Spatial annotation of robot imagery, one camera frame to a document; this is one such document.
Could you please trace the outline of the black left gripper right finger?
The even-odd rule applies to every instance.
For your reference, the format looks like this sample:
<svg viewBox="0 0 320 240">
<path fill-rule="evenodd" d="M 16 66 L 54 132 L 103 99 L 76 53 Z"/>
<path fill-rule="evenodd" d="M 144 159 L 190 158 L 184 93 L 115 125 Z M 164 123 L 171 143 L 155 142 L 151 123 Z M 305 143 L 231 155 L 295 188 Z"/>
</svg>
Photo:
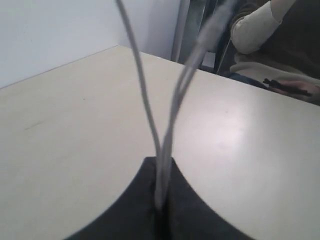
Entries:
<svg viewBox="0 0 320 240">
<path fill-rule="evenodd" d="M 172 160 L 168 189 L 167 220 L 170 240 L 250 240 L 194 191 Z"/>
</svg>

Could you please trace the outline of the person's right hand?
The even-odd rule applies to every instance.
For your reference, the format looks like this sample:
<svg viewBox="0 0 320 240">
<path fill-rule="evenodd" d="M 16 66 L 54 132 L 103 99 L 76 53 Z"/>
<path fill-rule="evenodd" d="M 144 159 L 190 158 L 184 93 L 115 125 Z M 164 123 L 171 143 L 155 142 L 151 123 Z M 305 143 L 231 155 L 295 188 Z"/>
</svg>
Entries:
<svg viewBox="0 0 320 240">
<path fill-rule="evenodd" d="M 311 84 L 309 82 L 304 81 L 284 81 L 281 80 L 280 83 L 284 86 L 289 86 L 293 88 L 297 88 L 300 90 L 306 90 L 308 93 L 312 94 L 313 98 L 318 98 L 320 96 L 320 87 L 318 85 Z M 297 95 L 293 93 L 288 93 L 286 91 L 280 89 L 273 89 L 274 92 L 290 96 L 290 97 L 303 97 L 303 95 Z"/>
</svg>

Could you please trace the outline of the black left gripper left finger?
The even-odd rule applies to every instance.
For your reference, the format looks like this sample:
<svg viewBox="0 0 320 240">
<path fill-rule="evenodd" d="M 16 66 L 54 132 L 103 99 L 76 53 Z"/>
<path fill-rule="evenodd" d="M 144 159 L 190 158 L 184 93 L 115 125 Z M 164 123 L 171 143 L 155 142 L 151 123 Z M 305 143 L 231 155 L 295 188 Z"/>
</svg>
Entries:
<svg viewBox="0 0 320 240">
<path fill-rule="evenodd" d="M 146 157 L 120 197 L 69 240 L 158 240 L 154 206 L 155 157 Z"/>
</svg>

